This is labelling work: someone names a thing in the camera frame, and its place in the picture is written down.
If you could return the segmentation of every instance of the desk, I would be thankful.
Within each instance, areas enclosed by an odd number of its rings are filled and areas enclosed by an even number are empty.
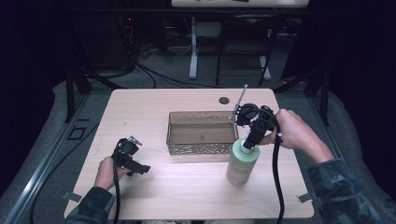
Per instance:
[[[144,175],[120,181],[120,219],[276,218],[279,202],[272,175],[273,146],[261,155],[249,181],[234,186],[226,178],[229,154],[171,156],[166,145],[169,112],[231,111],[240,89],[162,89],[113,91],[74,192],[85,195],[92,187],[99,161],[112,154],[120,138],[133,135],[143,146],[134,159],[151,166]],[[220,97],[230,103],[222,105]],[[241,104],[268,105],[278,110],[271,90],[247,90]],[[238,127],[240,136],[248,128]],[[299,203],[306,193],[292,150],[280,149],[279,178],[285,198],[285,217],[312,217],[311,203]],[[64,215],[77,205],[69,202]],[[110,213],[114,217],[115,205]]]
[[[272,7],[272,8],[305,8],[309,0],[249,0],[240,2],[234,0],[172,0],[172,7]],[[191,64],[190,79],[196,79],[198,66],[198,49],[196,48],[196,21],[191,20]],[[260,57],[260,64],[265,64],[265,58]],[[265,80],[270,80],[268,69],[265,71]]]

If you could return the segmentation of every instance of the power cord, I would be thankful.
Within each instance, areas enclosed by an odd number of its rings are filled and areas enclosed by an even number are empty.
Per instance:
[[[93,133],[93,131],[99,126],[99,123],[97,123],[89,132],[88,134],[83,137],[77,144],[75,147],[73,147],[56,165],[55,167],[49,172],[49,174],[47,175],[47,177],[44,179],[43,184],[39,187],[37,194],[35,195],[33,202],[32,202],[32,206],[30,208],[30,223],[34,224],[34,212],[35,212],[35,204],[37,202],[38,199],[38,195],[40,194],[41,190],[43,189],[44,185],[47,183],[47,181],[50,179],[50,177],[53,175],[53,173],[56,171],[56,169],[58,169],[58,167],[66,160],[66,158],[76,150],[76,148],[79,147],[79,145],[81,145],[81,143],[83,143],[85,141],[85,139],[88,138],[88,136],[91,135],[91,133]]]

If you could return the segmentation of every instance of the white desk surface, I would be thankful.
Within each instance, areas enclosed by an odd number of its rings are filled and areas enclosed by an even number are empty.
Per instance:
[[[74,192],[85,195],[93,185],[99,161],[112,154],[119,139],[133,135],[143,143],[134,160],[151,169],[120,181],[120,219],[277,218],[273,146],[261,147],[249,181],[237,187],[226,178],[229,154],[171,156],[166,145],[169,112],[232,111],[241,92],[242,89],[113,91]],[[229,104],[219,103],[223,96],[230,99]],[[247,89],[242,101],[245,103],[278,110],[273,92],[267,89]],[[239,136],[247,130],[248,127],[238,127]],[[281,148],[278,163],[286,205],[284,217],[312,217],[312,204],[296,199],[306,193],[306,187],[294,152]],[[64,215],[77,205],[69,202]]]
[[[172,7],[306,7],[309,0],[172,0]]]

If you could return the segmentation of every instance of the camouflage sleeve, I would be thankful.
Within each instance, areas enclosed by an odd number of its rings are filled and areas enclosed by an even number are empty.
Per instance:
[[[107,223],[114,196],[105,189],[93,187],[67,216],[66,224]]]
[[[323,223],[383,223],[356,175],[341,159],[308,170]]]

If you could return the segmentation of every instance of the person's right hand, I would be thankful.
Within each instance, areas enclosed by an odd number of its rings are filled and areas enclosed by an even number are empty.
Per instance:
[[[282,147],[300,149],[312,160],[313,163],[321,163],[334,159],[329,148],[324,144],[315,132],[291,110],[280,109],[276,113],[282,132]],[[273,144],[276,131],[266,135],[260,145]]]

